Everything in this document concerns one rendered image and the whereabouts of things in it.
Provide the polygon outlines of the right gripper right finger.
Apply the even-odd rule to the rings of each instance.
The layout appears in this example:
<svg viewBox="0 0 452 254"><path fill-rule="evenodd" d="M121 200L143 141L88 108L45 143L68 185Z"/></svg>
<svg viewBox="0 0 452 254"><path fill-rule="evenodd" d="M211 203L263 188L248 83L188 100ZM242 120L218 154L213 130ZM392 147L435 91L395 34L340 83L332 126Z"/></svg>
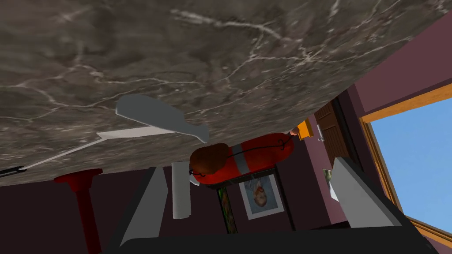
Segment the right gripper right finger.
<svg viewBox="0 0 452 254"><path fill-rule="evenodd" d="M350 158L335 158L331 184L352 228L410 225L410 221Z"/></svg>

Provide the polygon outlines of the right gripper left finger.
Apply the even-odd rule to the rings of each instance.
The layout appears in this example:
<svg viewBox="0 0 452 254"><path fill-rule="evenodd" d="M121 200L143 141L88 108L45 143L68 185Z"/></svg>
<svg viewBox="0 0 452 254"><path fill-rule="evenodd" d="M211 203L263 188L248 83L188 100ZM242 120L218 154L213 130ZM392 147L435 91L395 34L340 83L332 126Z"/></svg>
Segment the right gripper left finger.
<svg viewBox="0 0 452 254"><path fill-rule="evenodd" d="M163 167L145 170L123 217L107 246L107 252L119 250L131 239L159 236L168 187Z"/></svg>

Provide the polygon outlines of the white paper roll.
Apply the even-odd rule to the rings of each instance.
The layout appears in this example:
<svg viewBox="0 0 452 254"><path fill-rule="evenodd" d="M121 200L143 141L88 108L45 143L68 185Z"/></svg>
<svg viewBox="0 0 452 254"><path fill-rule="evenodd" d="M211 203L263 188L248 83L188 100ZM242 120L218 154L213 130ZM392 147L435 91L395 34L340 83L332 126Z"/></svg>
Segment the white paper roll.
<svg viewBox="0 0 452 254"><path fill-rule="evenodd" d="M191 215L189 162L173 162L171 168L173 219L185 219Z"/></svg>

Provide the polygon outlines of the brown wooden door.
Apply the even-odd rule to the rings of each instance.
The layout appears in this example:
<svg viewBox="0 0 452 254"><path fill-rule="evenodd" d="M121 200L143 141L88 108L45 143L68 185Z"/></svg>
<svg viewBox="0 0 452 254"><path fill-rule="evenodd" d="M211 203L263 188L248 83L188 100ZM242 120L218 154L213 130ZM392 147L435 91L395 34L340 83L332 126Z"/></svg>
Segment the brown wooden door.
<svg viewBox="0 0 452 254"><path fill-rule="evenodd" d="M330 164L333 165L337 157L350 157L351 152L333 102L328 102L314 116L320 127Z"/></svg>

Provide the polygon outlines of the green picture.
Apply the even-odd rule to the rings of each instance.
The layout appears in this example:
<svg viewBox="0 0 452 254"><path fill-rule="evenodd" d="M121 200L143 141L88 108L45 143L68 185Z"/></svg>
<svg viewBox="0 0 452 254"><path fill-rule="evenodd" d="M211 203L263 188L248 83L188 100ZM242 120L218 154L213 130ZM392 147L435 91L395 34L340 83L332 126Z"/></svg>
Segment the green picture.
<svg viewBox="0 0 452 254"><path fill-rule="evenodd" d="M230 205L229 196L225 187L216 190L218 198L220 201L223 218L225 221L226 229L228 234L237 234L238 230L236 227L236 222L234 220L232 208Z"/></svg>

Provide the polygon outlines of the orange box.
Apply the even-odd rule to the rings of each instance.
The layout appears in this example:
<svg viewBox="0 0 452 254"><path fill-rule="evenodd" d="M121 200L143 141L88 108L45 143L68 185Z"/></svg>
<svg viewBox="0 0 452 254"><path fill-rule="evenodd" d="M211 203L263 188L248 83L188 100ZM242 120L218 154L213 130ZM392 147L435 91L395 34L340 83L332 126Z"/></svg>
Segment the orange box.
<svg viewBox="0 0 452 254"><path fill-rule="evenodd" d="M302 123L300 123L298 126L298 137L300 139L300 141L304 140L305 138L309 138L309 137L313 137L314 136L314 132L312 130L312 126L309 122L309 119L306 119L305 121L303 121Z"/></svg>

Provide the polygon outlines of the grey spatula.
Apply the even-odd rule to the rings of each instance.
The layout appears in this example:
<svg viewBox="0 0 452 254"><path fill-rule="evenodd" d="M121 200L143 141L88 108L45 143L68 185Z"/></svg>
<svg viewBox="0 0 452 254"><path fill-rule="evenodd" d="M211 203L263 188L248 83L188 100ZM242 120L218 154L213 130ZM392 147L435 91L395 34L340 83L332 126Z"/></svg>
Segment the grey spatula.
<svg viewBox="0 0 452 254"><path fill-rule="evenodd" d="M203 143L209 141L206 125L192 125L185 120L181 110L142 94L121 96L116 104L116 114L148 126L193 136Z"/></svg>

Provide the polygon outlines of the red sausage with grey band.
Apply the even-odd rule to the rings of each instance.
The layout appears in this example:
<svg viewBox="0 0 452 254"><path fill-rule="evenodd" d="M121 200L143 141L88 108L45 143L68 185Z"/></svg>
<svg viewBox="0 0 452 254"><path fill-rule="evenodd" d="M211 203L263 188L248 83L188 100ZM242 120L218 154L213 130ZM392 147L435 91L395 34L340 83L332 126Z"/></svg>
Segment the red sausage with grey band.
<svg viewBox="0 0 452 254"><path fill-rule="evenodd" d="M189 160L191 174L202 185L214 186L271 169L294 151L284 133L270 133L234 146L218 143L198 148Z"/></svg>

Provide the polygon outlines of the small picture with white frame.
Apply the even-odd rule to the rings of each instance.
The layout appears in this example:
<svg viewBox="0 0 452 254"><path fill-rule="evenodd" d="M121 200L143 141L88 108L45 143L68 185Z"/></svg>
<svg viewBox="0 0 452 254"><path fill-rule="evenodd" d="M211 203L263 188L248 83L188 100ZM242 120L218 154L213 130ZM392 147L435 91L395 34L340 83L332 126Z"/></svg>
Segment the small picture with white frame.
<svg viewBox="0 0 452 254"><path fill-rule="evenodd" d="M332 187L332 184L331 184L332 170L323 169L323 173L324 173L324 177L325 177L331 198L338 202L338 198L337 198L337 196L334 192L334 189Z"/></svg>

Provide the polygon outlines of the dark red pedestal stand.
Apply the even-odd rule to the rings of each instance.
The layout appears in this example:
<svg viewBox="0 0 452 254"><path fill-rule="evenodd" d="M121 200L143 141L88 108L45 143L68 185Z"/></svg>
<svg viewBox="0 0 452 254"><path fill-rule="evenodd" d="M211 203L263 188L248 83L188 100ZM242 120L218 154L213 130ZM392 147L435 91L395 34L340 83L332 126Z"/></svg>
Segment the dark red pedestal stand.
<svg viewBox="0 0 452 254"><path fill-rule="evenodd" d="M102 172L101 168L94 168L65 174L53 180L56 183L67 183L76 195L89 254L100 254L102 252L90 197L92 179L94 176L102 174Z"/></svg>

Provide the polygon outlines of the window with wooden frame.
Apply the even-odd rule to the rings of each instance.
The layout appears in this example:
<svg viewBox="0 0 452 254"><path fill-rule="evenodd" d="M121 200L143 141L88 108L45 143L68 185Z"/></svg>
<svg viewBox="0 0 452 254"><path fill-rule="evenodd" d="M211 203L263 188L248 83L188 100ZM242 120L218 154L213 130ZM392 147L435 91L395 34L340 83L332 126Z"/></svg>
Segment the window with wooden frame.
<svg viewBox="0 0 452 254"><path fill-rule="evenodd" d="M360 117L386 196L452 249L452 82Z"/></svg>

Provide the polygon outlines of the portrait picture in white frame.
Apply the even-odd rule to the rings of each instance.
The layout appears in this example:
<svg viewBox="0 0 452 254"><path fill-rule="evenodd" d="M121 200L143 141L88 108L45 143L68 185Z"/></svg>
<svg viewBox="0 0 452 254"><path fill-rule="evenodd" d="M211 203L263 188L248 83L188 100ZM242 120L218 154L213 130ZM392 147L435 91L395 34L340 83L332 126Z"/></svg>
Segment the portrait picture in white frame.
<svg viewBox="0 0 452 254"><path fill-rule="evenodd" d="M239 187L249 220L284 211L274 175L253 178Z"/></svg>

